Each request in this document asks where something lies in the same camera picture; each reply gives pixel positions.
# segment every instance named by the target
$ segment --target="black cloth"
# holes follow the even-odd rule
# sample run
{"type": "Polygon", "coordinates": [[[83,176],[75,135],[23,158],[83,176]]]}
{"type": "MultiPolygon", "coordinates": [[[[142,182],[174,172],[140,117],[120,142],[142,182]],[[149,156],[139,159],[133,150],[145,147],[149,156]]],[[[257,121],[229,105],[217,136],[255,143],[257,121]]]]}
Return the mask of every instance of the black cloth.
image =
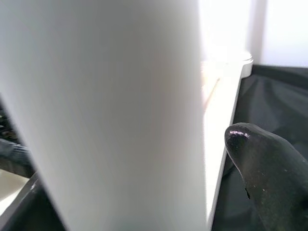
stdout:
{"type": "MultiPolygon", "coordinates": [[[[241,82],[233,122],[275,133],[308,159],[308,68],[254,65],[241,82]]],[[[222,178],[212,230],[264,230],[234,167],[222,178]]]]}

